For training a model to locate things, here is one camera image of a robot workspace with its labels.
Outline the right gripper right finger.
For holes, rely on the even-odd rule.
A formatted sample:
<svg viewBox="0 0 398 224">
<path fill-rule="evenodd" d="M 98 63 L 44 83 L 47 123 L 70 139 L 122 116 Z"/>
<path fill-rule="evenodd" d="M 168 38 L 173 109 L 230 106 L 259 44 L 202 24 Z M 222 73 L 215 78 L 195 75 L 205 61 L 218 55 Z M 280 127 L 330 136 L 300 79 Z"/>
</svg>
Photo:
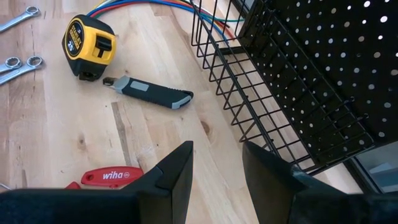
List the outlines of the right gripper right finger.
<svg viewBox="0 0 398 224">
<path fill-rule="evenodd" d="M 396 194 L 346 194 L 251 141 L 243 167 L 259 223 L 397 224 Z"/>
</svg>

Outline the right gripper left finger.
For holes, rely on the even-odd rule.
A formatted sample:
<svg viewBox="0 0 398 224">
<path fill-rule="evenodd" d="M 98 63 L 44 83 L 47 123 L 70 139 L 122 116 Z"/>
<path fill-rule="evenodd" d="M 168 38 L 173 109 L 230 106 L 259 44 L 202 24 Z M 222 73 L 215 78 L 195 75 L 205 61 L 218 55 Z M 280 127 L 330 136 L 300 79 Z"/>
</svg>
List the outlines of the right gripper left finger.
<svg viewBox="0 0 398 224">
<path fill-rule="evenodd" d="M 1 223 L 185 223 L 193 180 L 185 141 L 117 190 L 16 189 L 1 194 Z"/>
</svg>

